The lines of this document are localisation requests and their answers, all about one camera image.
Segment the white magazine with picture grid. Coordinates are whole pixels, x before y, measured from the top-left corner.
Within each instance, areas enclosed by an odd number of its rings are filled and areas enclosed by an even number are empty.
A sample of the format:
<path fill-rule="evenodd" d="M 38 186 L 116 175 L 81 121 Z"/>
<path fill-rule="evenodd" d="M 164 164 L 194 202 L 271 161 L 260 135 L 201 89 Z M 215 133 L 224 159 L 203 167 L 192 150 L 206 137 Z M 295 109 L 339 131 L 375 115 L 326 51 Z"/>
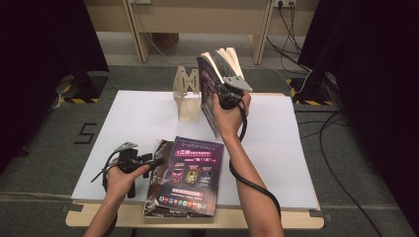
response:
<path fill-rule="evenodd" d="M 222 77 L 243 77 L 243 72 L 234 47 L 217 49 L 215 51 L 215 62 Z"/>

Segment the person's right hand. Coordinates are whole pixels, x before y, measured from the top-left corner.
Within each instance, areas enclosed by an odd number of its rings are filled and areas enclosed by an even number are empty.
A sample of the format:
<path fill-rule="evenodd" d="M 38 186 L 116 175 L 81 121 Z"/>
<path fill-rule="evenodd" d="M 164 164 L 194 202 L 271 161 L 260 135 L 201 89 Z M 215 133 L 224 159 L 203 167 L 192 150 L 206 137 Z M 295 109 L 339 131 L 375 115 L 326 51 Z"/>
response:
<path fill-rule="evenodd" d="M 220 106 L 218 95 L 212 96 L 214 122 L 224 142 L 227 142 L 228 139 L 238 138 L 238 129 L 243 123 L 243 118 L 249 115 L 250 103 L 251 96 L 245 92 L 238 107 L 224 110 Z"/>

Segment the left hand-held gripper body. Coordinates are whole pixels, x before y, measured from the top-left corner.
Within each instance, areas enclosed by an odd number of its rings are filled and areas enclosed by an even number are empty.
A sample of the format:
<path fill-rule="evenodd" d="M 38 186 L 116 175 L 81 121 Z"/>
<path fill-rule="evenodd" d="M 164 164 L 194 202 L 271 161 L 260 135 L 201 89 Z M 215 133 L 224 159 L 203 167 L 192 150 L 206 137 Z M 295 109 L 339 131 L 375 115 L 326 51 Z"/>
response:
<path fill-rule="evenodd" d="M 116 152 L 119 154 L 118 156 L 118 164 L 117 166 L 126 174 L 133 172 L 140 166 L 143 166 L 142 161 L 140 160 L 140 155 L 136 149 L 136 144 L 132 142 L 125 142 L 120 145 Z M 130 190 L 126 194 L 127 198 L 134 198 L 136 196 L 136 187 L 135 181 L 131 185 Z"/>

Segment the black magazine with red print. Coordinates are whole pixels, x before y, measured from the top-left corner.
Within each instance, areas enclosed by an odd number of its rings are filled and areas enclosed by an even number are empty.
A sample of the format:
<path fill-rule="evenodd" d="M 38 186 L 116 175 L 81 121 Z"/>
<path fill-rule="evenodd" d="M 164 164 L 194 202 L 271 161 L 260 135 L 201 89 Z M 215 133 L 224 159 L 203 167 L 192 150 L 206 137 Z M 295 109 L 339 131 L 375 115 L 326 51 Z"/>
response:
<path fill-rule="evenodd" d="M 150 175 L 150 182 L 147 197 L 144 203 L 143 215 L 147 217 L 203 217 L 211 218 L 208 216 L 191 214 L 187 212 L 172 210 L 166 207 L 161 207 L 157 203 L 157 193 L 160 189 L 160 183 L 162 182 L 163 175 L 167 169 L 168 159 L 172 150 L 174 141 L 162 140 L 154 153 L 155 158 L 163 158 L 164 164 L 158 166 L 155 170 L 152 171 Z"/>

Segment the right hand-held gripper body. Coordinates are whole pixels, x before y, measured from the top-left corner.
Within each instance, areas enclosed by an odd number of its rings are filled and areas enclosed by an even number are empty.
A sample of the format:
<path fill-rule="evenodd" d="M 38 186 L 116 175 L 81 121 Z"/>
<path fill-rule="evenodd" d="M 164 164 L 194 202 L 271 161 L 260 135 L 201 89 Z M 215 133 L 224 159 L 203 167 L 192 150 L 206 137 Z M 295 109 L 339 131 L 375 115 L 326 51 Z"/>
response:
<path fill-rule="evenodd" d="M 219 83 L 223 86 L 224 94 L 218 96 L 220 106 L 224 110 L 231 110 L 236 107 L 245 91 L 252 92 L 253 88 L 241 76 L 224 77 Z"/>

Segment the brown cardboard box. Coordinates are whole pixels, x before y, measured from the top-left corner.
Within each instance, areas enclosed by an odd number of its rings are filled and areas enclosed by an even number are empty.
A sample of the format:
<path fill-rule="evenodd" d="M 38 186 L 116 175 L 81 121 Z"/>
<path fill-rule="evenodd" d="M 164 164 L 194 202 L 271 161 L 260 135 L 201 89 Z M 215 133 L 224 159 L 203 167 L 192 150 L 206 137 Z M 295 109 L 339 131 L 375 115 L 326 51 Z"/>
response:
<path fill-rule="evenodd" d="M 171 48 L 179 42 L 179 35 L 174 33 L 153 33 L 153 42 L 163 48 Z"/>

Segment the white board sheet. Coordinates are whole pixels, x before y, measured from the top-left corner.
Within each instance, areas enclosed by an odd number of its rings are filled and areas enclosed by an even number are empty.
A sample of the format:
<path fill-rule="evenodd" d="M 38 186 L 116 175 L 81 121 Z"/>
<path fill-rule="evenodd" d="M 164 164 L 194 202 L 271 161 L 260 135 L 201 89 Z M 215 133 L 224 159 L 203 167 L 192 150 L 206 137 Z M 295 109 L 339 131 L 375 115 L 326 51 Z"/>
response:
<path fill-rule="evenodd" d="M 317 209 L 292 100 L 253 93 L 247 121 L 242 145 L 281 208 Z M 171 92 L 119 91 L 72 197 L 97 201 L 104 197 L 102 181 L 96 175 L 121 144 L 133 142 L 138 153 L 144 154 L 154 151 L 158 140 L 177 136 L 215 140 L 205 117 L 197 122 L 178 120 Z"/>

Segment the beige expandable book rack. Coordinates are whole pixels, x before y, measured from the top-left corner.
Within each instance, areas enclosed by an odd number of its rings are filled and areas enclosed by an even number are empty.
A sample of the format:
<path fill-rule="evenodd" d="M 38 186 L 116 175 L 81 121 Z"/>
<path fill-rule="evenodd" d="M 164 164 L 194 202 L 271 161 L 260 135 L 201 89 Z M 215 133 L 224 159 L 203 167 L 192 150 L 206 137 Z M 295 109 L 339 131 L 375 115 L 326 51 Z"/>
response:
<path fill-rule="evenodd" d="M 173 98 L 179 121 L 200 120 L 202 99 L 198 69 L 188 74 L 184 66 L 178 67 L 173 83 Z"/>

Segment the black curtain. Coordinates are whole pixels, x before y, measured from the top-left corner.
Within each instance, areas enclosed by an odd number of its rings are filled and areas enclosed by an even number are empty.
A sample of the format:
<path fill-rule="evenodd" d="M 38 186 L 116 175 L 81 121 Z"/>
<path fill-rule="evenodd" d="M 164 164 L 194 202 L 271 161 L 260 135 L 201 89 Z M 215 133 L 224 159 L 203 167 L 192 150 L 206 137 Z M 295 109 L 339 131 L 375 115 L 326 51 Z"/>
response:
<path fill-rule="evenodd" d="M 0 174 L 65 76 L 107 69 L 84 0 L 0 0 Z"/>
<path fill-rule="evenodd" d="M 419 235 L 419 0 L 319 0 L 299 61 L 336 77 L 369 160 Z"/>

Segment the black stand base hazard tape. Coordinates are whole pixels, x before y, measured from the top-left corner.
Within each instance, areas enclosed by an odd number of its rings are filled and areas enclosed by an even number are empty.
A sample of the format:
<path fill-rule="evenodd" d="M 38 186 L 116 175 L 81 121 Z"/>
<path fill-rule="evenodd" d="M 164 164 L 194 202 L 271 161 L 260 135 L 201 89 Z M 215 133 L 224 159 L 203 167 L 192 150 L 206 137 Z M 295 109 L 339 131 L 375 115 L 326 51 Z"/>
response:
<path fill-rule="evenodd" d="M 58 102 L 71 104 L 96 104 L 109 79 L 108 72 L 91 71 L 82 78 L 72 74 L 65 76 L 58 84 Z"/>
<path fill-rule="evenodd" d="M 289 78 L 287 84 L 290 87 L 292 101 L 297 105 L 309 106 L 333 106 L 335 104 L 333 94 L 322 79 L 312 76 L 309 71 L 305 76 Z"/>

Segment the person's left hand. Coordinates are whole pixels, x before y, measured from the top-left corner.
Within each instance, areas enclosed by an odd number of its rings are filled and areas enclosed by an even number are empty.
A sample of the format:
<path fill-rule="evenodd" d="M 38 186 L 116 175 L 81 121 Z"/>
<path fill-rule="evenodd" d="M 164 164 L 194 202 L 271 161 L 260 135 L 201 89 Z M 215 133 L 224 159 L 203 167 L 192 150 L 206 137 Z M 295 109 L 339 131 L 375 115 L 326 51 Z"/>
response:
<path fill-rule="evenodd" d="M 149 165 L 140 166 L 131 173 L 124 173 L 118 166 L 108 171 L 107 193 L 105 200 L 122 202 L 134 181 L 149 170 Z"/>

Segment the beige wooden desk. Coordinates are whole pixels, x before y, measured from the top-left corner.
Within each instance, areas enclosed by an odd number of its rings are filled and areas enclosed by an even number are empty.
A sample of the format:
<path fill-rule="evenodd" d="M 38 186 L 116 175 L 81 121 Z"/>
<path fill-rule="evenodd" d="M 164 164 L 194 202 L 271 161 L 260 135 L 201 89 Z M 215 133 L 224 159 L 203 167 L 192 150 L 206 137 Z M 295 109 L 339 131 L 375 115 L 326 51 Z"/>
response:
<path fill-rule="evenodd" d="M 147 61 L 153 33 L 245 35 L 253 62 L 262 62 L 267 36 L 285 36 L 284 21 L 304 37 L 319 0 L 296 0 L 291 8 L 275 0 L 83 0 L 98 32 L 128 32 L 137 60 Z"/>

